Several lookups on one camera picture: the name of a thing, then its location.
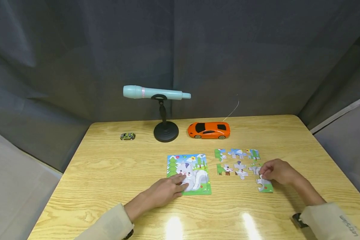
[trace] light blue microphone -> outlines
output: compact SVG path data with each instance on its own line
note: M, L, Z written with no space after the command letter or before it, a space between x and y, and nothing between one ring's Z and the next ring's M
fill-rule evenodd
M123 88L123 95L126 98L151 98L155 94L165 95L168 99L181 100L183 98L190 99L190 93L183 93L182 91L165 90L156 88L143 88L136 85L126 85Z

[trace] white cartoon cat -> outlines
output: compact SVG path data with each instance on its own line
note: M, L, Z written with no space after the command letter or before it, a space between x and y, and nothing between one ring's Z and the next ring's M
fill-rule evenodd
M183 175L186 175L187 177L184 179L183 184L189 183L189 186L187 189L185 189L185 192L189 191L195 191L200 188L202 183L208 182L208 174L204 170L193 170L192 164L184 163L184 161L177 167L176 169L177 173L181 173Z

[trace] sleeve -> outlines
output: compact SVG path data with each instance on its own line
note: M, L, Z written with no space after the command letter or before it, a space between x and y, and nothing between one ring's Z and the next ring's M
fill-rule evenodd
M82 232L75 240L122 240L133 229L122 204L104 213L94 225Z
M360 233L335 203L309 206L300 215L318 240L360 240Z

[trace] wooden table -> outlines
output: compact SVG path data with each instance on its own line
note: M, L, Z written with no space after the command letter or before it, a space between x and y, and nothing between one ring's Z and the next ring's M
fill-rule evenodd
M126 204L158 179L166 177L167 155L205 153L212 195L183 196L135 222L134 240L305 239L290 217L304 205L289 187L259 193L249 172L245 180L216 173L215 148L258 149L261 160L288 161L328 202L337 202L360 230L360 194L304 124L292 115L228 118L225 140L192 139L187 127L221 118L173 120L180 134L173 142L153 137L159 121L95 123L41 214L29 240L74 239L108 209ZM133 141L120 134L136 133Z

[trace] person's right hand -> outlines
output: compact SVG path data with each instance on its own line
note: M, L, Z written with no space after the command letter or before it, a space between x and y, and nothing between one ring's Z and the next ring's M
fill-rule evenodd
M163 178L155 182L150 188L142 192L151 208L167 205L175 198L181 197L182 192L188 187L188 183L180 185L186 175L176 174L172 177Z
M276 180L280 184L293 184L296 180L304 179L288 162L281 159L273 159L264 163L259 174L263 175L263 179Z

